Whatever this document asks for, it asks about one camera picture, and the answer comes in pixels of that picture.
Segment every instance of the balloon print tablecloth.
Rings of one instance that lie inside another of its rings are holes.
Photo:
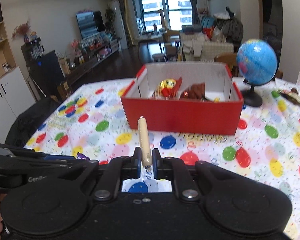
[[[130,81],[82,86],[40,126],[26,148],[97,159],[101,164],[132,156],[139,146],[138,131],[129,129],[120,100]],[[263,105],[243,107],[235,136],[150,131],[149,138],[163,157],[179,157],[186,164],[205,160],[282,190],[293,204],[285,233],[300,239],[300,107],[275,92],[278,86],[290,90],[296,85],[271,82],[257,88]],[[153,180],[151,172],[143,170],[141,179],[125,181],[122,190],[167,191],[171,185]]]

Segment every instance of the screw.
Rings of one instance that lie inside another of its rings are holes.
[[[110,197],[110,192],[105,189],[100,189],[94,193],[94,196],[99,199],[105,199]]]
[[[134,199],[134,200],[133,200],[133,203],[139,205],[139,204],[142,203],[142,201],[141,201],[140,199]]]
[[[147,203],[147,202],[150,202],[150,201],[151,201],[151,199],[150,199],[150,198],[147,198],[147,197],[145,197],[145,198],[143,198],[143,199],[142,199],[142,201]]]
[[[182,194],[186,198],[195,198],[199,195],[198,192],[194,189],[186,189],[182,192]]]

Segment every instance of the globe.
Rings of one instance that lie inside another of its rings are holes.
[[[265,41],[248,40],[238,50],[240,74],[253,85],[268,83],[274,77],[278,61],[271,46]]]

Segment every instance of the armchair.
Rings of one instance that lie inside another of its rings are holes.
[[[163,41],[164,42],[177,42],[179,41],[179,36],[180,36],[180,31],[179,30],[172,30],[170,28],[168,28],[168,25],[164,19],[164,15],[163,15],[163,10],[157,10],[156,13],[160,14],[160,18],[161,18],[161,25],[163,28],[166,29],[166,33],[163,35]]]

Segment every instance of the open cardboard box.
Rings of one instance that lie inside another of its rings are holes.
[[[162,80],[182,77],[175,99],[151,98]],[[205,82],[205,96],[220,102],[180,99],[191,86]],[[141,116],[154,131],[234,135],[243,98],[224,63],[173,62],[145,64],[121,97],[131,129],[138,129]]]

